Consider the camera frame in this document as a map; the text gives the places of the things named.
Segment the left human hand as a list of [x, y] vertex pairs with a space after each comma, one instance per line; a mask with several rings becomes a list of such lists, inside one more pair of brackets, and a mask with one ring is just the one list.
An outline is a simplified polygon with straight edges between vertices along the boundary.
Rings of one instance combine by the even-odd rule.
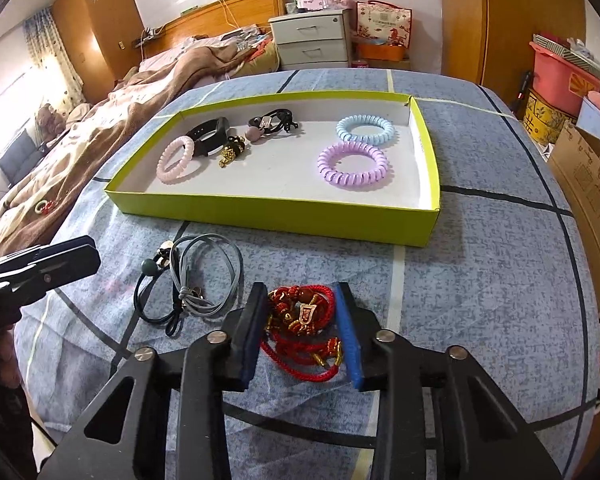
[[21, 374], [14, 341], [14, 326], [0, 330], [0, 383], [9, 389], [21, 386]]

